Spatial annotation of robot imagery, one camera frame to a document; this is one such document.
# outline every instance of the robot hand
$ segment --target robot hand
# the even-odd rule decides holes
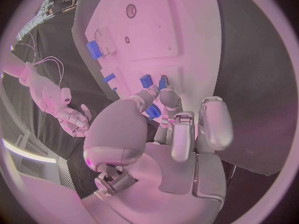
[[[89,130],[90,111],[85,105],[81,105],[81,109],[84,111],[85,116],[68,106],[65,106],[56,114],[61,127],[73,137],[85,137],[86,131]]]

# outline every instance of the blue component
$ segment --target blue component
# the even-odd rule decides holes
[[[86,46],[94,60],[103,56],[96,41],[88,42]]]
[[[161,111],[155,104],[152,104],[147,110],[146,113],[149,116],[149,120],[154,118],[159,118],[161,116]]]
[[[161,77],[160,81],[159,81],[159,91],[166,88],[166,78],[165,77]]]
[[[142,76],[140,78],[140,81],[141,81],[143,88],[145,88],[145,89],[148,89],[149,87],[152,86],[152,80],[151,80],[150,75]]]
[[[103,81],[105,83],[108,83],[108,81],[112,80],[113,78],[115,78],[115,75],[113,73],[111,73],[110,75],[108,75],[105,78],[103,78]]]

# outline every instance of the light strip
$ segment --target light strip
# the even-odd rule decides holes
[[[11,152],[14,152],[16,154],[21,155],[22,157],[25,158],[30,158],[36,161],[41,161],[41,162],[46,162],[46,163],[56,163],[56,160],[54,158],[46,158],[42,156],[35,155],[33,153],[29,153],[25,150],[22,150],[20,148],[15,147],[14,145],[8,143],[4,139],[2,139],[2,142],[6,148],[8,148]]]

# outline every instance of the humanoid robot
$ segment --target humanoid robot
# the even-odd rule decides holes
[[[95,179],[96,193],[123,223],[215,220],[224,203],[226,182],[214,152],[228,147],[233,139],[231,119],[221,98],[203,100],[195,140],[194,112],[183,111],[180,97],[169,84],[161,90],[153,85],[112,103],[89,126],[86,106],[81,106],[85,115],[69,108],[70,90],[40,76],[34,65],[11,54],[3,71],[28,86],[38,107],[56,117],[66,132],[85,136],[85,161],[100,173]],[[142,113],[158,96],[164,105],[162,120],[154,142],[147,143]]]

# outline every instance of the hole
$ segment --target hole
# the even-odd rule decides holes
[[[127,16],[128,18],[133,18],[136,15],[136,7],[133,4],[127,6]]]

